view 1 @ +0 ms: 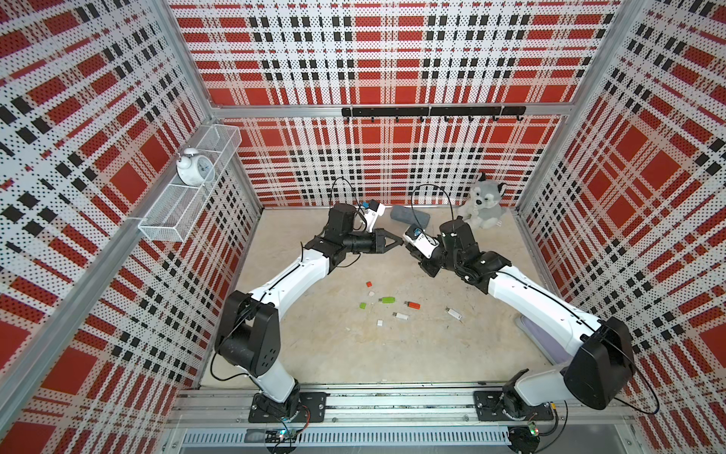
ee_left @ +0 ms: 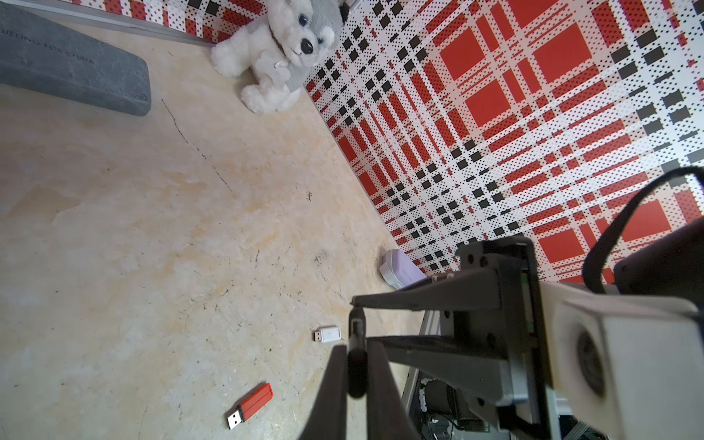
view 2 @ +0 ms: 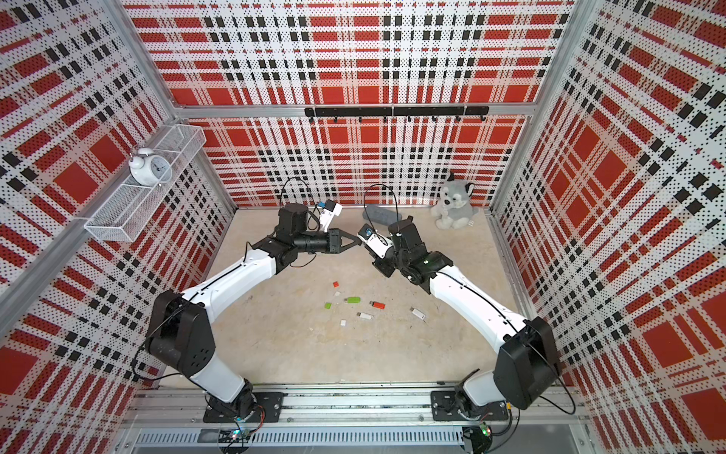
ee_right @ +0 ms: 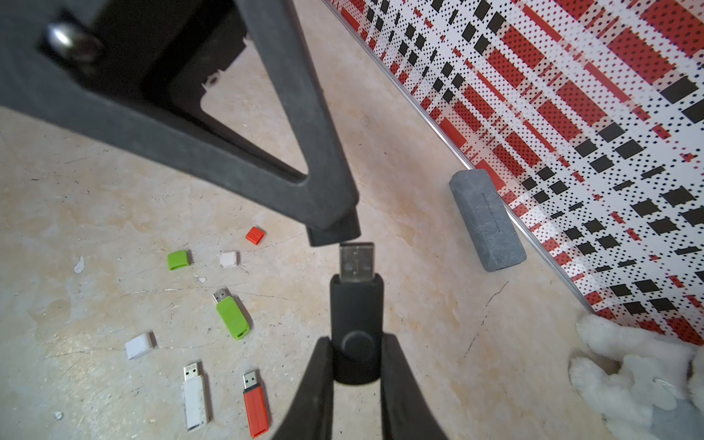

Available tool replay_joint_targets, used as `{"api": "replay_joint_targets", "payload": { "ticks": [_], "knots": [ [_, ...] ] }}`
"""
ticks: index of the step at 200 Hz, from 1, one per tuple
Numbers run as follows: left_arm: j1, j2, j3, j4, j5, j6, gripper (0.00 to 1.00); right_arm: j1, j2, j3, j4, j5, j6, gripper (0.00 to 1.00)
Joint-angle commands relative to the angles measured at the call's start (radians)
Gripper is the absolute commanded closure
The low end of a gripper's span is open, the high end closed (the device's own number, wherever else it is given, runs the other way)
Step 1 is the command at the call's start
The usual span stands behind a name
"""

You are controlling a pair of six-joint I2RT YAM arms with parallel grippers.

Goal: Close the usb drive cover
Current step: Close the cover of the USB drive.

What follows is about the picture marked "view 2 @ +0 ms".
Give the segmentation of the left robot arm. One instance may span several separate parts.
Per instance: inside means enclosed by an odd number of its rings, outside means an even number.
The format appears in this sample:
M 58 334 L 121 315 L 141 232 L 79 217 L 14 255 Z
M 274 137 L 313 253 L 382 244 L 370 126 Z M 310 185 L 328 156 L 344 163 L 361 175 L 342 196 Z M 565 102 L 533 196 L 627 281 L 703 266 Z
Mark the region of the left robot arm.
M 195 287 L 165 291 L 154 301 L 141 350 L 203 389 L 209 407 L 226 418 L 246 419 L 259 404 L 251 382 L 217 355 L 213 322 L 254 287 L 291 266 L 300 253 L 338 255 L 361 244 L 330 226 L 342 212 L 340 204 L 328 200 L 318 207 L 318 227 L 309 229 L 307 206 L 283 206 L 272 233 L 248 246 L 242 259 Z

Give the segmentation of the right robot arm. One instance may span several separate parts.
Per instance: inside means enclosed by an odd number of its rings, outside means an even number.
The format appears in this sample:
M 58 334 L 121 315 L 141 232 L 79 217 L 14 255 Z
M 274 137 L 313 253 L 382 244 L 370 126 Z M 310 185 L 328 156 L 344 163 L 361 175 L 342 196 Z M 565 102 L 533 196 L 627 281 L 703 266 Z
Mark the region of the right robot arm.
M 495 301 L 449 257 L 429 251 L 412 218 L 390 225 L 388 236 L 366 224 L 358 237 L 383 276 L 400 272 L 410 284 L 451 306 L 493 348 L 493 370 L 474 372 L 461 383 L 464 412 L 499 402 L 527 410 L 562 377 L 550 324 L 540 317 L 528 320 Z

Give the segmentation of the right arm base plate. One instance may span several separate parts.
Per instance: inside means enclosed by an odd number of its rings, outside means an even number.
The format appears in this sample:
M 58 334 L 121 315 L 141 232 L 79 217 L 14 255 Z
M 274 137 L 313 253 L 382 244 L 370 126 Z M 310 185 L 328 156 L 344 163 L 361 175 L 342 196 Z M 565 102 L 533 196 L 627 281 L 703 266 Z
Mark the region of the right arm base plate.
M 478 406 L 464 391 L 434 391 L 430 394 L 432 417 L 436 422 L 453 421 L 502 421 L 509 420 L 504 401 Z

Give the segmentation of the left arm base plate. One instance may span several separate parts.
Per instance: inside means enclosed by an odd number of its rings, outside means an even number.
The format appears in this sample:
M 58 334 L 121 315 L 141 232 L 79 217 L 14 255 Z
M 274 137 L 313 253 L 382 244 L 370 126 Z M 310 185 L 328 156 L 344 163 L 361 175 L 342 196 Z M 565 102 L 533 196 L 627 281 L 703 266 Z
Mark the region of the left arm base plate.
M 277 423 L 283 408 L 284 393 L 254 392 L 245 396 L 245 400 L 236 399 L 225 403 L 206 395 L 207 406 L 202 421 L 204 423 L 249 423 L 259 424 L 262 416 L 265 423 Z

